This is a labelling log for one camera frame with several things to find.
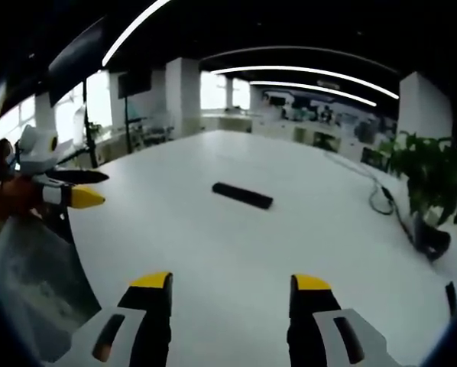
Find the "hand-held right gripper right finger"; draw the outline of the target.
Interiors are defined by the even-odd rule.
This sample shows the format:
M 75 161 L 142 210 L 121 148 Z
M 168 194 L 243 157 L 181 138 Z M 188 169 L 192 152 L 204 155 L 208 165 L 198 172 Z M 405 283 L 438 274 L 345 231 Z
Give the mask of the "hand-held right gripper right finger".
M 292 366 L 399 366 L 384 336 L 355 310 L 342 308 L 320 278 L 291 276 L 289 319 Z

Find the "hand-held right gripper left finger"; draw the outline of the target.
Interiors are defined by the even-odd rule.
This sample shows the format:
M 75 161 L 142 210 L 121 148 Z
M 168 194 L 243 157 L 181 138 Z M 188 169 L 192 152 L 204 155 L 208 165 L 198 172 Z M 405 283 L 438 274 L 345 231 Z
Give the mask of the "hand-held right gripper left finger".
M 147 274 L 129 284 L 72 336 L 55 366 L 165 366 L 171 341 L 173 274 Z

